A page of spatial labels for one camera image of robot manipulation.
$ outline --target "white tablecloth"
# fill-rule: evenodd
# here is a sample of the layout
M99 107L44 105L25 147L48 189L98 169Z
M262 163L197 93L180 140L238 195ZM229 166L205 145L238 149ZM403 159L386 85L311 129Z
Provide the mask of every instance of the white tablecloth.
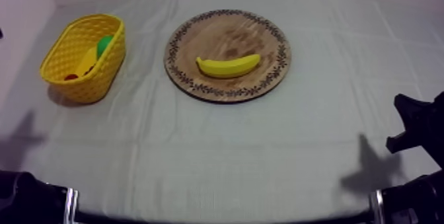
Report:
M196 100L163 67L172 32L214 9L270 19L292 49L266 96ZM126 60L107 97L72 106L38 68L64 26L111 13ZM444 18L367 0L101 0L59 8L0 113L0 168L80 190L81 209L179 221L310 219L367 207L367 194L434 172L421 148L390 155L396 94L444 90Z

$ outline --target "green ball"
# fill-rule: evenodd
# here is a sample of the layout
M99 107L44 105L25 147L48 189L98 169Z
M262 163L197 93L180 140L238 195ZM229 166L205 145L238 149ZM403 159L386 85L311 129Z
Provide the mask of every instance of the green ball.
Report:
M97 60L101 57L102 53L105 51L108 44L111 42L113 38L113 35L108 35L103 37L98 43L97 43Z

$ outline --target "round wooden tray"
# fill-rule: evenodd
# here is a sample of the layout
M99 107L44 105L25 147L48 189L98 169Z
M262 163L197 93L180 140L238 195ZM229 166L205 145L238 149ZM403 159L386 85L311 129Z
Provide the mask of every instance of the round wooden tray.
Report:
M196 58L230 60L260 54L250 73L214 79L201 73ZM283 32L269 20L241 10L216 10L180 26L166 46L164 64L184 92L212 102L243 102L272 90L288 71L291 51Z

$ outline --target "woven basket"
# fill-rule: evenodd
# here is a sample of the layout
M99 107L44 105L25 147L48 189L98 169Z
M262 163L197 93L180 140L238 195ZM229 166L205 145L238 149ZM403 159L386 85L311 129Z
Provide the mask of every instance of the woven basket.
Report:
M113 39L88 74L65 81L89 48L101 38ZM111 15L89 15L70 23L40 66L40 75L63 96L79 103L93 103L105 97L125 58L125 27Z

